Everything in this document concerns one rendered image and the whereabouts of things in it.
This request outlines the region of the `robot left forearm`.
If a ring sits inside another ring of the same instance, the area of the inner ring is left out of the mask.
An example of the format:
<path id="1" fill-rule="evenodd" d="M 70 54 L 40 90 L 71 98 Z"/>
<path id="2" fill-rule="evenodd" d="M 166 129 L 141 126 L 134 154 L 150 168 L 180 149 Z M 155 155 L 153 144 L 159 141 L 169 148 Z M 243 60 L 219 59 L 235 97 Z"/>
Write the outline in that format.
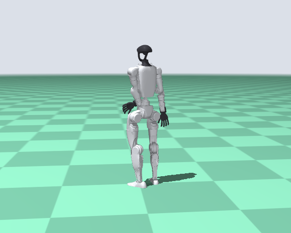
<path id="1" fill-rule="evenodd" d="M 135 99 L 136 105 L 140 106 L 142 100 L 141 100 L 141 97 L 140 97 L 139 93 L 137 92 L 137 90 L 132 89 L 131 94 L 133 95 L 133 98 Z"/>

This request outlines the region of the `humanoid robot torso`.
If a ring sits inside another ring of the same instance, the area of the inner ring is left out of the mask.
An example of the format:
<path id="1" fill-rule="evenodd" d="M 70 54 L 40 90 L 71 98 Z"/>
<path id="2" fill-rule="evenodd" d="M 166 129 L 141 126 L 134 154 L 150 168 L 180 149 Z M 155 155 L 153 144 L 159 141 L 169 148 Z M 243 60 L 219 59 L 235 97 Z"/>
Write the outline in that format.
<path id="1" fill-rule="evenodd" d="M 142 112 L 141 118 L 151 118 L 153 117 L 153 105 L 150 105 L 147 98 L 154 96 L 154 92 L 156 90 L 157 70 L 153 65 L 151 65 L 151 67 L 145 67 L 142 66 L 142 63 L 135 67 L 139 68 L 138 74 L 136 75 L 138 82 L 137 91 L 140 97 L 144 98 L 141 99 L 141 105 L 137 106 L 137 110 Z"/>

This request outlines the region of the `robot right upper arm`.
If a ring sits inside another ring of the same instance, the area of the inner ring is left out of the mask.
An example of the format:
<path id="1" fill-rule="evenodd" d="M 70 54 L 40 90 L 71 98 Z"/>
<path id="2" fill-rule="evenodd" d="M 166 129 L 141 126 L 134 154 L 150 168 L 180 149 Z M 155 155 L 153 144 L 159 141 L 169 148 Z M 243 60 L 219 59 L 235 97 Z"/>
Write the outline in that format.
<path id="1" fill-rule="evenodd" d="M 157 70 L 157 77 L 156 77 L 156 94 L 160 94 L 163 92 L 163 85 L 162 85 L 162 69 L 160 67 L 156 67 Z"/>

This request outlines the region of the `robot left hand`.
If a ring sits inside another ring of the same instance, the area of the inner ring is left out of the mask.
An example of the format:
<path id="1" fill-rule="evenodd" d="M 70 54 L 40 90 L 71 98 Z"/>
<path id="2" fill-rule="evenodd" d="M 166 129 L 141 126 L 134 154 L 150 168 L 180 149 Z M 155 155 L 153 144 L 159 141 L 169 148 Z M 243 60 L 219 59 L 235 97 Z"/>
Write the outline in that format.
<path id="1" fill-rule="evenodd" d="M 134 106 L 136 107 L 136 102 L 135 100 L 133 102 L 128 102 L 126 104 L 124 104 L 122 107 L 124 114 L 126 114 L 125 112 L 129 110 L 128 114 L 131 112 L 131 110 L 134 108 Z"/>

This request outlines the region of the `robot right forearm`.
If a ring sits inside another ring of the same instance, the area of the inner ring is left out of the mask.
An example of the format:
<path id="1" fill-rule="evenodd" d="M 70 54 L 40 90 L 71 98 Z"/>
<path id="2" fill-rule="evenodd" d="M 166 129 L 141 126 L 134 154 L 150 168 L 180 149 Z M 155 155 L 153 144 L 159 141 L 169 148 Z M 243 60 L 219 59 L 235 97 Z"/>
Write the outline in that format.
<path id="1" fill-rule="evenodd" d="M 159 100 L 159 107 L 161 112 L 165 112 L 165 102 L 164 102 L 164 91 L 160 94 L 158 94 L 158 100 Z"/>

